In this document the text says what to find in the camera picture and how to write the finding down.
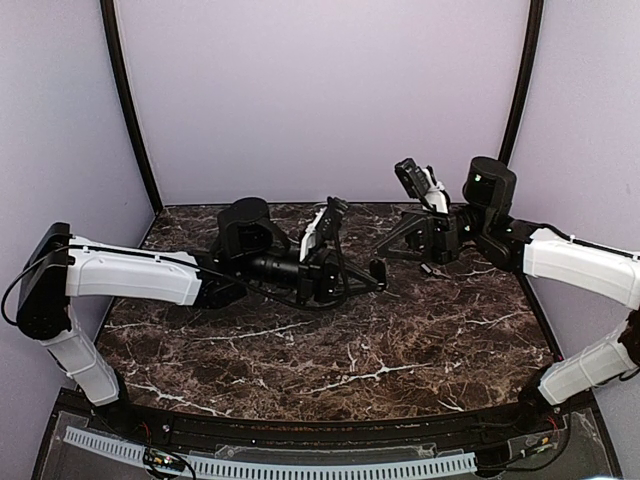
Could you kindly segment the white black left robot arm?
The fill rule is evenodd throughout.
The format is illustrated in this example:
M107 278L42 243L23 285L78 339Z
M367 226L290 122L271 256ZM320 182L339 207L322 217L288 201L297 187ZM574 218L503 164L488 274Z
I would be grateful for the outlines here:
M123 381L82 332L72 298L138 298L219 309L253 291L303 311L336 308L387 286L382 261L372 260L362 270L345 258L339 230L348 208L345 201L328 198L295 241L272 220L264 199L242 198L218 214L212 247L193 253L106 245L57 222L11 283L19 291L18 306L5 320L47 349L87 400L102 408L107 425L131 436L141 427L140 412L127 403Z

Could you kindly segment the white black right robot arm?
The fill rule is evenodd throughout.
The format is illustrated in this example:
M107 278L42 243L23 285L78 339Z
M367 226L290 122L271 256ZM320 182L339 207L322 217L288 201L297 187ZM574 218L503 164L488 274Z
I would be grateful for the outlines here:
M560 281L613 299L630 314L611 333L580 353L541 369L518 396L510 424L521 434L534 432L549 408L614 378L639 372L639 255L594 244L557 227L510 215L516 174L502 162L475 157L463 187L464 203L454 205L431 167L411 158L394 172L408 196L420 202L404 211L376 246L384 258L445 265L458 259L463 243L473 242L495 268Z

